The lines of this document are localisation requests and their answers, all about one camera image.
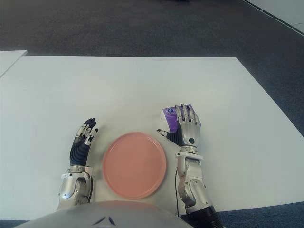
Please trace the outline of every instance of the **round plate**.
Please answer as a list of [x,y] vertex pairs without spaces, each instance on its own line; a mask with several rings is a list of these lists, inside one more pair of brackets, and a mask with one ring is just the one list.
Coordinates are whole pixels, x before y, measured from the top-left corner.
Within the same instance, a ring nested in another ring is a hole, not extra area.
[[166,157],[151,136],[134,132],[116,139],[103,159],[104,179],[113,192],[126,199],[142,199],[160,186]]

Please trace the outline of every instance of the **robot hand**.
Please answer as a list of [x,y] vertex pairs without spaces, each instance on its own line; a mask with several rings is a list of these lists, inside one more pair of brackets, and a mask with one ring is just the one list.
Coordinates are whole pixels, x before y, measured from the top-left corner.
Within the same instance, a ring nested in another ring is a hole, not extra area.
[[175,105],[178,128],[170,133],[161,129],[159,134],[180,146],[177,153],[177,172],[179,174],[178,192],[189,215],[188,222],[194,227],[223,228],[217,213],[207,195],[202,181],[201,160],[198,155],[200,143],[200,121],[191,105]]
[[79,128],[70,152],[70,165],[86,165],[87,156],[89,154],[92,140],[94,139],[98,129],[93,129],[96,125],[95,118],[88,119]]
[[178,129],[174,133],[158,129],[157,132],[180,147],[197,150],[200,143],[200,120],[191,105],[181,104],[180,108],[175,105]]
[[67,209],[75,205],[89,203],[93,191],[93,169],[86,167],[86,160],[92,140],[98,129],[95,118],[88,119],[78,130],[70,152],[70,168],[61,178],[63,183],[59,190],[59,206],[57,210]]

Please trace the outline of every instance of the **white table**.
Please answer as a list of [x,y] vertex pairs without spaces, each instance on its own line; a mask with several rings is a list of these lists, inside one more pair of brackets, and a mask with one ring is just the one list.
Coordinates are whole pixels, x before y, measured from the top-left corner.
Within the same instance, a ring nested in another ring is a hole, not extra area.
[[0,77],[26,53],[27,51],[0,51]]
[[168,168],[140,201],[175,213],[178,148],[156,129],[160,110],[180,102],[202,122],[204,181],[218,211],[304,200],[304,139],[236,58],[22,57],[0,82],[0,219],[56,210],[74,135],[90,117],[100,128],[88,158],[93,201],[121,200],[102,158],[114,139],[141,131],[163,146]]

